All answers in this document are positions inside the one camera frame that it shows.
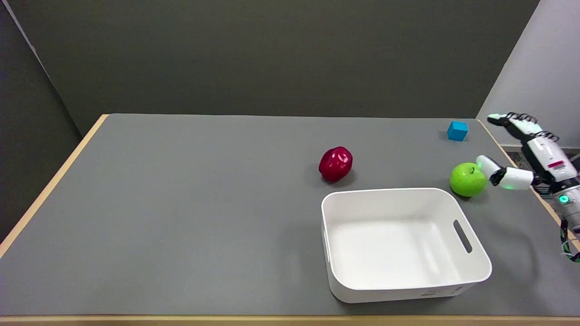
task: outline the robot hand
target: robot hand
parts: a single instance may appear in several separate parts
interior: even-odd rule
[[[570,260],[580,262],[580,253],[570,253],[566,230],[580,235],[580,179],[578,171],[556,144],[559,137],[543,130],[538,120],[528,114],[491,114],[487,121],[506,128],[521,142],[522,153],[534,171],[501,167],[484,155],[477,157],[477,165],[494,186],[524,190],[541,182],[548,184],[554,201],[559,205],[564,254]]]

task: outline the bin handle hole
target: bin handle hole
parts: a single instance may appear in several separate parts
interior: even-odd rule
[[[453,221],[453,228],[455,229],[455,232],[457,232],[457,236],[459,236],[465,251],[467,251],[467,253],[473,251],[473,247],[471,246],[471,243],[469,243],[469,240],[467,239],[465,232],[463,232],[463,228],[461,227],[461,224],[459,224],[458,220]]]

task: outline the table surface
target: table surface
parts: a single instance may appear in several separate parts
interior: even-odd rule
[[[578,316],[580,271],[532,191],[458,199],[491,277],[451,298],[349,305],[328,287],[320,203],[343,190],[437,187],[507,158],[468,120],[201,115],[107,117],[0,259],[1,315]],[[353,170],[320,179],[325,150]]]

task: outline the green apple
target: green apple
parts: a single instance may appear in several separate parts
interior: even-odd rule
[[[461,163],[451,172],[449,185],[458,195],[473,197],[485,189],[487,178],[474,163]]]

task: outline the blue cube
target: blue cube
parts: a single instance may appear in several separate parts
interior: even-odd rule
[[[452,121],[447,129],[447,138],[462,142],[467,135],[467,124],[460,121]]]

